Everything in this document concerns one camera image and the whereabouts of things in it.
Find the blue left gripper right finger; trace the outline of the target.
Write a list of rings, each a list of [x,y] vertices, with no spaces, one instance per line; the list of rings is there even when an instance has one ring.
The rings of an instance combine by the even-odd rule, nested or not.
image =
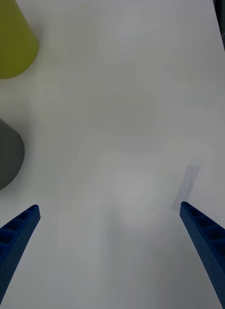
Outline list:
[[[185,201],[180,218],[225,309],[225,229]]]

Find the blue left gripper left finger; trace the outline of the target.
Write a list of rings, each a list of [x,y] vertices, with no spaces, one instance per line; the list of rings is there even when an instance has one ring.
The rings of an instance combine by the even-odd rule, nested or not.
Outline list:
[[[40,219],[39,206],[32,205],[0,228],[0,305]]]

